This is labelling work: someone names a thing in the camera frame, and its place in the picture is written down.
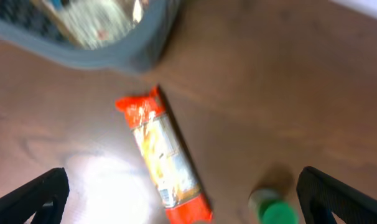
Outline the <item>grey plastic slotted basket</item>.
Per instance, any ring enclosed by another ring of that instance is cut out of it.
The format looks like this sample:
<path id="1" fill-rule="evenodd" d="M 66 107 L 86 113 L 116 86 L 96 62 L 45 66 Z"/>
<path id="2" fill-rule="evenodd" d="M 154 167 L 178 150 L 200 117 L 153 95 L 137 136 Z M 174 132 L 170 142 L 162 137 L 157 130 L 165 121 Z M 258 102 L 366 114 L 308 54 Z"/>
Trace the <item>grey plastic slotted basket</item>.
<path id="1" fill-rule="evenodd" d="M 140 74 L 158 63 L 181 5 L 0 0 L 0 39 L 66 67 Z"/>

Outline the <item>gold foil food bag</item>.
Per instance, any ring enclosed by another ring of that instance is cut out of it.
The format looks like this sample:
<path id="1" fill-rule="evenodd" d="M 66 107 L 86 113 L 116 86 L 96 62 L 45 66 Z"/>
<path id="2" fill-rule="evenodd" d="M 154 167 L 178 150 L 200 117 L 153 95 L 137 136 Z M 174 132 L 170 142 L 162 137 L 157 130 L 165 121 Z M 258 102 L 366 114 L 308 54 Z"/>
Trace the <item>gold foil food bag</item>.
<path id="1" fill-rule="evenodd" d="M 73 44 L 84 49 L 111 45 L 144 17 L 149 0 L 31 0 Z"/>

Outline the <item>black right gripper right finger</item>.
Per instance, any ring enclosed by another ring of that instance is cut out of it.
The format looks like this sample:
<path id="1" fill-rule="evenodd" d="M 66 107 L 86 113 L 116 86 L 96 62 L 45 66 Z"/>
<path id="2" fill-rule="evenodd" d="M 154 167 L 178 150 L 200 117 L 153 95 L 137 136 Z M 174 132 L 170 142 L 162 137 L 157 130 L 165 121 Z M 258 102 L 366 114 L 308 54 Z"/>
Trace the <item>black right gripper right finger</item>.
<path id="1" fill-rule="evenodd" d="M 377 224 L 377 200 L 328 174 L 307 166 L 299 175 L 297 196 L 307 224 Z"/>

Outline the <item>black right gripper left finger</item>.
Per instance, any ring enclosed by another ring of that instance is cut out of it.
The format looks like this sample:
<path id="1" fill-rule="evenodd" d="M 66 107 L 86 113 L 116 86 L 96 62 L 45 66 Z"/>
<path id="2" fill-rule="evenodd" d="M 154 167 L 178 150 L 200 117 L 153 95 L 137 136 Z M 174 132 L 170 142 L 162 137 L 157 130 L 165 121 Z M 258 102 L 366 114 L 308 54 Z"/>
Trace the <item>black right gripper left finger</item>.
<path id="1" fill-rule="evenodd" d="M 58 224 L 69 195 L 67 173 L 53 168 L 0 198 L 0 223 Z"/>

